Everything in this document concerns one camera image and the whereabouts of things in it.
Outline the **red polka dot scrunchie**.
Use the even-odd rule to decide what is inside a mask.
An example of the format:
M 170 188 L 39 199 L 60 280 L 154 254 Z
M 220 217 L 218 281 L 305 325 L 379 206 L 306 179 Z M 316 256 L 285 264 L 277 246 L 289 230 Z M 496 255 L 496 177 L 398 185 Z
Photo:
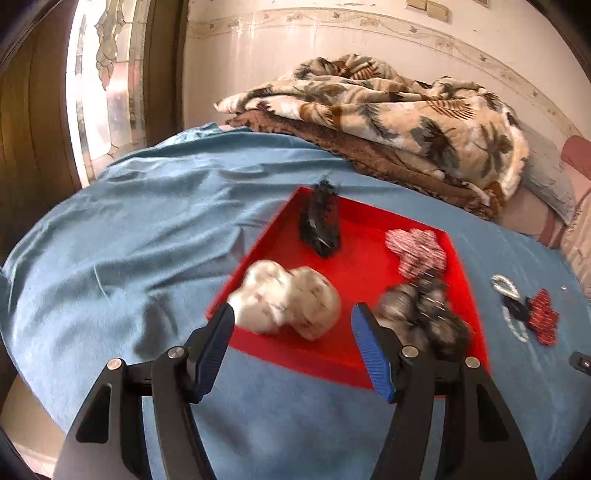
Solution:
M 533 298 L 526 299 L 529 307 L 528 326 L 541 345 L 553 347 L 557 343 L 559 314 L 553 310 L 549 292 L 541 289 Z

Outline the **striped pink cushion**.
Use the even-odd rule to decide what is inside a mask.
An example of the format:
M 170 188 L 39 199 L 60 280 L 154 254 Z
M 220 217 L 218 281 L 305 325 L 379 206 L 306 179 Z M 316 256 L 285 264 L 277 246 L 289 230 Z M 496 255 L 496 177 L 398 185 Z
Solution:
M 562 236 L 560 250 L 579 281 L 587 299 L 591 298 L 591 196 L 581 200 L 573 220 Z

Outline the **grey black fluffy scrunchie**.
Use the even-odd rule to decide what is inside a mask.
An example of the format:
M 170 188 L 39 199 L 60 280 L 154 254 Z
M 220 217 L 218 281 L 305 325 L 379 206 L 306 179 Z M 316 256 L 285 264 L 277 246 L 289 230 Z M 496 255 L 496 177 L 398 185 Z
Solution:
M 413 345 L 439 360 L 459 361 L 467 356 L 472 329 L 452 311 L 447 284 L 435 270 L 388 287 L 374 315 L 403 345 Z

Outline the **blue bed sheet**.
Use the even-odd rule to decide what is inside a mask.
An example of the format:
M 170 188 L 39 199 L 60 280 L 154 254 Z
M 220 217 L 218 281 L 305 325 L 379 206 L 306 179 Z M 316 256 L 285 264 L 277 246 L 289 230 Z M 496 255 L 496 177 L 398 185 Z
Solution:
M 546 479 L 590 418 L 590 305 L 561 256 L 412 190 L 356 173 L 299 138 L 214 125 L 107 168 L 54 207 L 1 270 L 1 334 L 24 381 L 68 429 L 105 364 L 156 358 L 204 323 L 205 308 L 297 186 L 328 177 L 342 195 L 447 231 L 483 321 L 494 381 Z M 546 289 L 557 343 L 528 326 Z

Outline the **brown ruffled blanket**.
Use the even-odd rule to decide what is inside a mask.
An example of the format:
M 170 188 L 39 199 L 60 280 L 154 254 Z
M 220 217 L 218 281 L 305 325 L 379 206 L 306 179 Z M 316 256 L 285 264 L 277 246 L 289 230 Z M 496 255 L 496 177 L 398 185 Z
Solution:
M 403 160 L 404 152 L 379 143 L 259 110 L 238 114 L 226 124 L 235 128 L 245 126 L 259 133 L 296 136 L 341 156 L 360 174 L 415 190 L 487 221 L 499 216 L 503 210 L 505 200 L 496 182 L 478 193 L 457 181 L 438 179 L 420 172 Z

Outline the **grey pillow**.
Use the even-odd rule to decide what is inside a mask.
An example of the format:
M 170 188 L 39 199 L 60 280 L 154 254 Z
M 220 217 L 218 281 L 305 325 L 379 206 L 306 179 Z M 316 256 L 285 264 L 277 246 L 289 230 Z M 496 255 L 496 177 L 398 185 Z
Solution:
M 529 145 L 522 183 L 569 224 L 575 214 L 575 190 L 556 145 L 525 122 L 521 129 Z

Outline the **red white striped scrunchie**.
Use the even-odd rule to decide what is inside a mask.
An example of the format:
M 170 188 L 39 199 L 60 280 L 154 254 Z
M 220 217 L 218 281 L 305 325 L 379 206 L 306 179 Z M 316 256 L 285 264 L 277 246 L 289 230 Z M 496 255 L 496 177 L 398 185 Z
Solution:
M 447 267 L 447 255 L 432 230 L 389 230 L 386 247 L 399 257 L 399 273 L 414 279 L 430 270 L 443 272 Z

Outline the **pink bed headboard cushion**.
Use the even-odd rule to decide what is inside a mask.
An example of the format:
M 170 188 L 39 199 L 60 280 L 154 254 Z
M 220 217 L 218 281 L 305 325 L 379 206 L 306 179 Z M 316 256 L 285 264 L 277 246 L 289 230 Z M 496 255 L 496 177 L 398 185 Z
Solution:
M 564 144 L 561 152 L 563 162 L 591 179 L 591 142 L 581 136 L 573 135 Z

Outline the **red tray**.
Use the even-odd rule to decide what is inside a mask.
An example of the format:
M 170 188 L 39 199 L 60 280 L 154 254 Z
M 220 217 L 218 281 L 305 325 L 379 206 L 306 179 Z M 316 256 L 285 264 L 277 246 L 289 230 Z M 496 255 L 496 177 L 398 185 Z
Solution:
M 242 284 L 247 267 L 261 259 L 280 263 L 284 268 L 308 266 L 328 278 L 341 297 L 341 317 L 329 333 L 315 341 L 305 340 L 293 327 L 279 333 L 257 335 L 236 328 L 232 348 L 260 360 L 332 382 L 369 389 L 370 377 L 363 364 L 351 328 L 353 305 L 375 306 L 389 286 L 403 282 L 399 258 L 385 244 L 389 230 L 421 229 L 423 223 L 346 197 L 339 198 L 339 230 L 342 246 L 329 258 L 322 258 L 301 240 L 301 210 L 311 188 L 297 187 L 263 230 L 256 243 L 242 256 L 228 282 L 209 305 L 211 317 L 232 291 Z

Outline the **white dotted scrunchie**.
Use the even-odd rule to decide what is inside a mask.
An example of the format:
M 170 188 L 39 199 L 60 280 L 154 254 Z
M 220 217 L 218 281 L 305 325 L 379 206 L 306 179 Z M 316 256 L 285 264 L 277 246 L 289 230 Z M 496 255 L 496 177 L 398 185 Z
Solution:
M 327 334 L 341 317 L 341 297 L 324 275 L 308 266 L 287 270 L 271 260 L 249 266 L 228 305 L 242 329 L 276 334 L 290 326 L 308 341 Z

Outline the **leaf pattern blanket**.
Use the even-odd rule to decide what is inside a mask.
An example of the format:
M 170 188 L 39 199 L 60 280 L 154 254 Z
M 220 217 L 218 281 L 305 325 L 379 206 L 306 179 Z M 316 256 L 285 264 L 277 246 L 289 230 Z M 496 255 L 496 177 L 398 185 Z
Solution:
M 217 112 L 263 110 L 389 147 L 413 168 L 510 199 L 529 156 L 514 110 L 474 81 L 404 77 L 366 55 L 304 61 L 279 79 L 215 102 Z

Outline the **black hair claw clip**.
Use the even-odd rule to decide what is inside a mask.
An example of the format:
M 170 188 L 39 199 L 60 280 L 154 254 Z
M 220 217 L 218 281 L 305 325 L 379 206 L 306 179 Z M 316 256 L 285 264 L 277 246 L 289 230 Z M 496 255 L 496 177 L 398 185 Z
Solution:
M 339 189 L 327 179 L 315 184 L 304 201 L 298 231 L 301 240 L 322 258 L 331 257 L 341 248 Z

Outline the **stained glass window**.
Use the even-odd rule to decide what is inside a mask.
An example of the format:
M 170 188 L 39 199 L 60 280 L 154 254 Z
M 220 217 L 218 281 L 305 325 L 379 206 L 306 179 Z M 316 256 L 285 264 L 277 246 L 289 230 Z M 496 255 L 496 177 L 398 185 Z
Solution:
M 150 3 L 76 5 L 66 59 L 66 108 L 82 187 L 118 158 L 146 146 L 143 54 Z

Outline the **beige wall switch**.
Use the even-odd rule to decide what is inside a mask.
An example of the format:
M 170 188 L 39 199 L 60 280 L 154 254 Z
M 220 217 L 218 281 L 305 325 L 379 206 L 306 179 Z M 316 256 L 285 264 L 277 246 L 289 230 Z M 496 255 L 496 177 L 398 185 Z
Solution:
M 447 6 L 430 0 L 407 0 L 407 6 L 425 12 L 430 18 L 448 23 L 451 18 Z

